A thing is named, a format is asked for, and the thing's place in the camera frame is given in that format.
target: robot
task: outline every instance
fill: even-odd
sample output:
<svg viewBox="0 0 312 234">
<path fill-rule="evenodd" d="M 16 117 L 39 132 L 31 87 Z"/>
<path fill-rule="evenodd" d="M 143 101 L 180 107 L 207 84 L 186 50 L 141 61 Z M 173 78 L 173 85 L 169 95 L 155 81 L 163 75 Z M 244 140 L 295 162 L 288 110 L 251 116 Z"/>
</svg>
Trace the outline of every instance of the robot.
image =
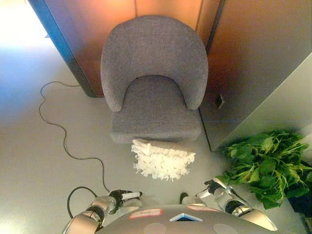
<svg viewBox="0 0 312 234">
<path fill-rule="evenodd" d="M 196 196 L 183 193 L 181 204 L 151 207 L 142 207 L 142 192 L 112 191 L 73 217 L 63 234 L 291 234 L 278 231 L 269 218 L 217 178 L 205 185 Z M 208 195 L 214 196 L 220 210 L 202 201 Z M 118 209 L 127 212 L 105 225 L 106 218 Z"/>
</svg>

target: wall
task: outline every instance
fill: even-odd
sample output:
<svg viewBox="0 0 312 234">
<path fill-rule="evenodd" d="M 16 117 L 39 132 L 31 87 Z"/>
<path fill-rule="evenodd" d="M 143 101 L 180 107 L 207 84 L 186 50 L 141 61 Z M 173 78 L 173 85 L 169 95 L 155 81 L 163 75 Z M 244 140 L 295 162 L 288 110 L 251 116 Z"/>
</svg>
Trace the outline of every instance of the wall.
<svg viewBox="0 0 312 234">
<path fill-rule="evenodd" d="M 45 0 L 45 3 L 96 96 L 101 97 L 101 52 L 117 24 L 143 15 L 170 16 L 196 30 L 206 44 L 219 0 Z"/>
<path fill-rule="evenodd" d="M 274 129 L 300 130 L 312 123 L 312 53 L 225 139 L 227 144 Z"/>
<path fill-rule="evenodd" d="M 200 107 L 212 150 L 311 53 L 310 0 L 228 0 L 211 45 Z M 221 109 L 215 98 L 222 94 Z"/>
</svg>

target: wall socket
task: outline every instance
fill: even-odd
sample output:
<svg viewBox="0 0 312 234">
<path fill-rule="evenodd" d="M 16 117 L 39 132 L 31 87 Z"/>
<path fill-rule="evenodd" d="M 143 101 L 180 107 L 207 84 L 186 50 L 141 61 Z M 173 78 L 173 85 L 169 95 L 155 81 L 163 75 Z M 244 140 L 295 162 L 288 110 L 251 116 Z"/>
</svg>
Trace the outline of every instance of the wall socket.
<svg viewBox="0 0 312 234">
<path fill-rule="evenodd" d="M 223 99 L 222 94 L 218 94 L 218 96 L 215 98 L 215 104 L 218 109 L 221 109 L 221 107 L 224 104 L 224 99 Z"/>
</svg>

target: chair backrest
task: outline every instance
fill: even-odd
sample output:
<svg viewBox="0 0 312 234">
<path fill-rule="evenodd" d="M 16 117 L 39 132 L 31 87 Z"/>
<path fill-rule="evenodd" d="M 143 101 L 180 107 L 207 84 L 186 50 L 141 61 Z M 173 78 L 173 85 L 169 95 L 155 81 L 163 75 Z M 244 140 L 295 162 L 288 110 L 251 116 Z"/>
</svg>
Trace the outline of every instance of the chair backrest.
<svg viewBox="0 0 312 234">
<path fill-rule="evenodd" d="M 129 84 L 147 75 L 173 79 L 188 109 L 197 109 L 208 78 L 207 55 L 197 33 L 165 16 L 141 16 L 117 25 L 101 61 L 102 87 L 110 109 L 120 111 Z"/>
</svg>

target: chair seat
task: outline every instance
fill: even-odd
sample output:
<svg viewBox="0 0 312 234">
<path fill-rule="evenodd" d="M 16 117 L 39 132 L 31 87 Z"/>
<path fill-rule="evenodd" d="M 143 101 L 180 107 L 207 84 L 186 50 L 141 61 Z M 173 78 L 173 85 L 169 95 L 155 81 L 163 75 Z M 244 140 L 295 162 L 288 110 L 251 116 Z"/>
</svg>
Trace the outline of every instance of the chair seat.
<svg viewBox="0 0 312 234">
<path fill-rule="evenodd" d="M 173 80 L 145 76 L 130 83 L 121 111 L 113 112 L 111 138 L 116 143 L 131 143 L 136 138 L 195 140 L 200 123 L 199 111 L 187 109 Z"/>
</svg>

